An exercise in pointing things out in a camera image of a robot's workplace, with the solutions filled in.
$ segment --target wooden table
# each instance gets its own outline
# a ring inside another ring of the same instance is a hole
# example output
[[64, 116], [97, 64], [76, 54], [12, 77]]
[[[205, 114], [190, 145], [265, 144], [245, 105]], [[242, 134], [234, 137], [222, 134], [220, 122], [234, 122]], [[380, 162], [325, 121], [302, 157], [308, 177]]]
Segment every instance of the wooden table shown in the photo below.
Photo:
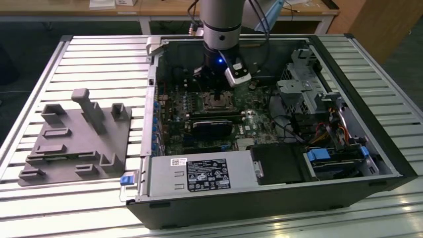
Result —
[[89, 0], [0, 0], [0, 21], [140, 21], [141, 0], [134, 6], [89, 10]]
[[[150, 21], [185, 21], [192, 0], [138, 0], [134, 6], [116, 6], [109, 10], [89, 10], [89, 0], [0, 0], [0, 21], [138, 21], [141, 33], [150, 34]], [[316, 34], [324, 34], [337, 10], [329, 9], [321, 0], [284, 9], [277, 21], [317, 21]]]
[[[149, 35], [150, 21], [186, 21], [190, 20], [186, 16], [186, 9], [192, 0], [142, 0], [141, 1], [141, 31], [142, 34]], [[338, 10], [329, 9], [321, 0], [310, 0], [306, 4], [292, 5], [292, 10], [298, 12], [290, 13], [289, 10], [282, 9], [277, 21], [318, 21], [316, 27], [316, 34], [325, 34], [333, 16], [338, 14]]]

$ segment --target blue latch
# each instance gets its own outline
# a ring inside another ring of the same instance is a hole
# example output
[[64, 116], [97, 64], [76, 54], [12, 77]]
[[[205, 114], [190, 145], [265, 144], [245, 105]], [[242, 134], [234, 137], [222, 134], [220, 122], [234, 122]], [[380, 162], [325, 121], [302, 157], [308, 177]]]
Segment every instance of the blue latch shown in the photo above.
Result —
[[367, 149], [365, 146], [361, 146], [359, 149], [360, 149], [360, 151], [361, 151], [361, 153], [363, 153], [364, 158], [365, 158], [367, 156], [369, 156], [369, 152], [368, 152], [368, 149]]
[[306, 152], [306, 157], [309, 161], [326, 160], [330, 158], [326, 149], [312, 149]]
[[120, 177], [120, 185], [121, 186], [133, 185], [133, 183], [134, 183], [134, 176], [133, 175]]

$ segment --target white label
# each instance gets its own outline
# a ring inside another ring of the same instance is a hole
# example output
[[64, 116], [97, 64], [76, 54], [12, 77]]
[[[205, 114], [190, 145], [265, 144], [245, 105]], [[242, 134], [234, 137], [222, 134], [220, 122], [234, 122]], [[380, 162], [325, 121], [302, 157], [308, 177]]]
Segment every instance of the white label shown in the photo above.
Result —
[[118, 11], [117, 14], [134, 15], [136, 11]]
[[186, 158], [170, 159], [170, 166], [186, 165]]

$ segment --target metal bracket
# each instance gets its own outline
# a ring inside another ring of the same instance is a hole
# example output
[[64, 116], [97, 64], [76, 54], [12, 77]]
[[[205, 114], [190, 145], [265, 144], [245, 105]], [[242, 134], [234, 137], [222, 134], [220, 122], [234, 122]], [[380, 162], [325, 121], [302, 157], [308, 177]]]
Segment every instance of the metal bracket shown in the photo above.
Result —
[[161, 47], [161, 37], [149, 36], [146, 38], [146, 43], [145, 43], [146, 55], [148, 56], [156, 55], [161, 51], [160, 47]]

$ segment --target white paper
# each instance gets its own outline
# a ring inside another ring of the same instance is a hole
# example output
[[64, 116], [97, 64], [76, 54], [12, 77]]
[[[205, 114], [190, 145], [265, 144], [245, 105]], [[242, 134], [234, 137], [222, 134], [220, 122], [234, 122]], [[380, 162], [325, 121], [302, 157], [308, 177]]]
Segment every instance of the white paper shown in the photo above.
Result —
[[114, 8], [114, 0], [89, 0], [89, 10], [106, 10]]

